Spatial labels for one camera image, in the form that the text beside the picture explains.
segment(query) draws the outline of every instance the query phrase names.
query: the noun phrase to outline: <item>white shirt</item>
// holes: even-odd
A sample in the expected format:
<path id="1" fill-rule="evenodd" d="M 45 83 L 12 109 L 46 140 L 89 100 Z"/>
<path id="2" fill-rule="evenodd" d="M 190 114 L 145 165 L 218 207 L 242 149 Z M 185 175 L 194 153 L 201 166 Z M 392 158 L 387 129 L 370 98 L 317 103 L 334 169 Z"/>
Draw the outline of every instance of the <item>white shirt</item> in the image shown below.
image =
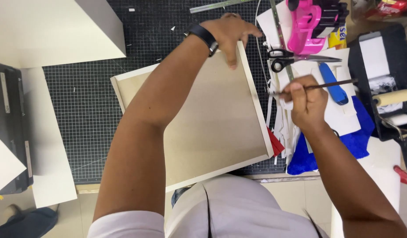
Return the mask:
<path id="1" fill-rule="evenodd" d="M 214 238 L 318 237 L 309 219 L 282 211 L 271 193 L 259 183 L 221 175 L 198 182 L 181 195 L 167 221 L 165 234 L 162 215 L 126 211 L 96 220 L 90 226 L 88 238 L 206 238 L 208 204 L 204 187 L 209 198 Z"/>

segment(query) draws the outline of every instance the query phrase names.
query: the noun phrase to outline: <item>black watch strap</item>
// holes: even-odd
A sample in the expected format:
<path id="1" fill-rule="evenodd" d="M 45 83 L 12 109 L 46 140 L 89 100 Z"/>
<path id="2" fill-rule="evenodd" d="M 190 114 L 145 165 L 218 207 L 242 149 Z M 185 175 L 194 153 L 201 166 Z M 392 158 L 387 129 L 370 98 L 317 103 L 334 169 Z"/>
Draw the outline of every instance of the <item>black watch strap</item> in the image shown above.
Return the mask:
<path id="1" fill-rule="evenodd" d="M 218 49 L 218 43 L 215 40 L 214 36 L 211 34 L 211 32 L 206 30 L 201 25 L 193 24 L 187 30 L 187 35 L 189 35 L 190 33 L 201 38 L 206 43 L 206 45 L 208 46 L 208 48 L 210 50 L 209 57 L 211 57 L 215 54 L 215 52 Z"/>

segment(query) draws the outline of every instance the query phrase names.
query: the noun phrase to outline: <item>tile floor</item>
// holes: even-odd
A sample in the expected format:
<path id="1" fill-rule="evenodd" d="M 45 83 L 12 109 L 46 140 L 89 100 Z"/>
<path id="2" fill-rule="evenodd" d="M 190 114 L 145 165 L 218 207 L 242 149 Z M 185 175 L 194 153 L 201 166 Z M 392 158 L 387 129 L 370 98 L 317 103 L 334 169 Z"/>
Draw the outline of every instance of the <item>tile floor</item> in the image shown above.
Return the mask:
<path id="1" fill-rule="evenodd" d="M 327 232 L 331 232 L 331 200 L 329 199 L 322 181 L 276 182 L 263 184 L 277 199 L 280 207 L 288 212 L 304 216 L 304 209 L 314 221 Z M 165 217 L 171 214 L 171 196 L 166 195 Z M 407 185 L 401 185 L 400 214 L 407 225 Z M 97 194 L 81 194 L 78 199 L 60 204 L 57 225 L 44 238 L 83 238 L 87 236 L 92 223 Z M 23 210 L 34 208 L 32 190 L 21 194 L 4 196 L 0 200 L 0 225 L 3 210 L 10 204 L 17 204 Z"/>

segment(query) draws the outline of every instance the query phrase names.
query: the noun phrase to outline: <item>blue felt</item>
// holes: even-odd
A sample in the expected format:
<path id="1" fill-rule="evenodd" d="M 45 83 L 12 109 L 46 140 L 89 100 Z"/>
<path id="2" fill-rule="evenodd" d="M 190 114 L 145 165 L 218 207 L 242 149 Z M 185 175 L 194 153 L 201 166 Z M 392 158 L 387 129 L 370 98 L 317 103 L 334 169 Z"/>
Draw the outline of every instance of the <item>blue felt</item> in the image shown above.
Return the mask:
<path id="1" fill-rule="evenodd" d="M 359 131 L 340 136 L 340 140 L 356 159 L 360 159 L 369 155 L 366 148 L 368 146 L 369 137 L 371 136 L 372 131 L 375 129 L 375 124 L 359 99 L 356 96 L 352 96 L 352 99 L 361 129 Z M 305 137 L 303 133 L 301 133 L 296 145 L 296 151 L 287 167 L 287 173 L 291 175 L 299 175 L 303 172 L 308 172 L 315 169 L 318 169 L 315 156 L 313 153 L 309 154 Z"/>

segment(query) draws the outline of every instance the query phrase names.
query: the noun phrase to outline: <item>white cable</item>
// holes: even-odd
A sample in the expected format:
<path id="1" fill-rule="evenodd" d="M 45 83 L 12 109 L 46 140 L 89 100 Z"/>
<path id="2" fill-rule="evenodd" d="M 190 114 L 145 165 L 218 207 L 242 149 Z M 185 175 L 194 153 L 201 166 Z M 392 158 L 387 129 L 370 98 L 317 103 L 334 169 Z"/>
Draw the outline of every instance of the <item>white cable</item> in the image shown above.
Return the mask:
<path id="1" fill-rule="evenodd" d="M 258 26 L 258 22 L 257 22 L 257 20 L 256 20 L 256 17 L 258 16 L 258 9 L 259 9 L 260 1 L 261 1 L 261 0 L 259 0 L 258 6 L 256 7 L 255 26 Z M 260 65 L 262 66 L 262 72 L 263 72 L 263 76 L 264 76 L 264 78 L 265 78 L 266 89 L 267 89 L 267 91 L 269 92 L 269 83 L 268 83 L 268 79 L 267 79 L 266 74 L 265 74 L 265 67 L 263 66 L 262 55 L 261 55 L 261 53 L 260 53 L 260 48 L 259 48 L 259 40 L 258 40 L 257 37 L 256 37 L 256 45 L 258 46 L 258 53 L 259 53 Z"/>

